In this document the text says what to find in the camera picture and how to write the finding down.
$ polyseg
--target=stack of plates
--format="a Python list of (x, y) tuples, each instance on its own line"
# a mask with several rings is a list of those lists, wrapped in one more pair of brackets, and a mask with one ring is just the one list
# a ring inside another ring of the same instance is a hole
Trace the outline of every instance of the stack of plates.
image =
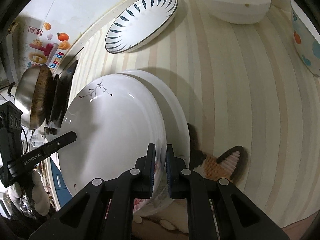
[(156, 145), (154, 194), (135, 201), (134, 211), (151, 215), (168, 206), (164, 172), (166, 145), (190, 159), (190, 140), (183, 110), (169, 87), (141, 70), (100, 77), (72, 101), (60, 134), (74, 131), (77, 140), (59, 150), (63, 179), (74, 196), (94, 178), (110, 180), (135, 166), (149, 143)]

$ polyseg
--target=blue cabinet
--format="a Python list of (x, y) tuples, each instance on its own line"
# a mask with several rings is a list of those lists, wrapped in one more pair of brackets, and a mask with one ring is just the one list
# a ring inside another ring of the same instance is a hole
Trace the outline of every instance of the blue cabinet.
[(51, 163), (53, 184), (56, 189), (59, 204), (62, 207), (72, 198), (72, 196), (69, 190), (67, 189), (66, 184), (63, 181), (61, 172), (59, 171), (59, 169), (57, 168), (57, 166), (54, 164), (52, 160), (50, 160), (50, 163)]

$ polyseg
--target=gloved hand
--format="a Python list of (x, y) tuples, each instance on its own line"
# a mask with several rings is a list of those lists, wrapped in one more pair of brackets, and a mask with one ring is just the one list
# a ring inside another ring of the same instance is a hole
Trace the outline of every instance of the gloved hand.
[[(35, 202), (35, 210), (40, 215), (46, 216), (49, 213), (50, 209), (49, 196), (44, 190), (40, 174), (34, 170), (32, 172), (32, 181), (35, 184), (32, 189), (32, 199)], [(16, 208), (21, 212), (19, 203), (20, 197), (22, 195), (22, 190), (18, 182), (15, 182), (12, 186), (9, 187), (8, 195)]]

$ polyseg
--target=white plate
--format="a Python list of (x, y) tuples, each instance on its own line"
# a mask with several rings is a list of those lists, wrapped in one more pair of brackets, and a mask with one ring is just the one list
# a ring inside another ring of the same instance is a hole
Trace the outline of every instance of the white plate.
[[(152, 93), (164, 119), (167, 143), (172, 144), (175, 156), (184, 159), (186, 166), (189, 167), (190, 137), (187, 120), (174, 93), (159, 78), (143, 70), (127, 70), (121, 74), (136, 78)], [(167, 207), (172, 201), (168, 194), (167, 177), (164, 172), (154, 197), (139, 211), (139, 215), (152, 215)]]
[(173, 20), (178, 0), (139, 0), (111, 25), (105, 41), (109, 53), (130, 52), (158, 36)]
[(77, 140), (58, 154), (71, 195), (94, 178), (114, 179), (133, 168), (149, 143), (156, 145), (156, 190), (165, 162), (164, 121), (154, 97), (139, 81), (113, 74), (88, 84), (65, 114), (60, 134), (69, 131)]

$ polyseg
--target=bowl with colorful spots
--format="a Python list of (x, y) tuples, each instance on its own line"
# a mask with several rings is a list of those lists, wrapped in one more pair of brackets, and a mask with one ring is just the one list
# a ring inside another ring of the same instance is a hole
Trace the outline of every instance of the bowl with colorful spots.
[(308, 69), (320, 77), (320, 34), (303, 10), (291, 0), (293, 43)]

